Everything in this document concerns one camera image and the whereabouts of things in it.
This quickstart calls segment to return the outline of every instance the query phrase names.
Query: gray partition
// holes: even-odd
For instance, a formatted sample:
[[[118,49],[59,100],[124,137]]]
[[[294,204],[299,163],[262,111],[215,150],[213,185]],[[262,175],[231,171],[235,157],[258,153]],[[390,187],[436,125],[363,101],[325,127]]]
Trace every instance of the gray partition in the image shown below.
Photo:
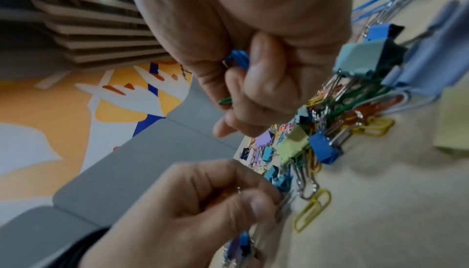
[[[0,228],[0,267],[30,267],[97,228],[50,206],[31,209]]]
[[[116,222],[172,164],[232,158],[236,150],[162,119],[60,189],[54,206],[101,226]]]
[[[192,80],[189,95],[180,106],[171,111],[167,119],[181,124],[203,135],[213,136],[213,125],[223,118],[225,112],[216,108],[197,80]],[[243,140],[241,133],[235,133],[222,139],[216,139],[234,149],[238,149]]]

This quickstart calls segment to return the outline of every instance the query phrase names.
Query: colorful wall painting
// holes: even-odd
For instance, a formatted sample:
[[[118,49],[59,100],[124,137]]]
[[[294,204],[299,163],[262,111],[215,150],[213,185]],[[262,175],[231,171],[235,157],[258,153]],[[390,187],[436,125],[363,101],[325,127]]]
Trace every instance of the colorful wall painting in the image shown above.
[[[186,98],[175,61],[0,82],[0,225],[55,192]]]

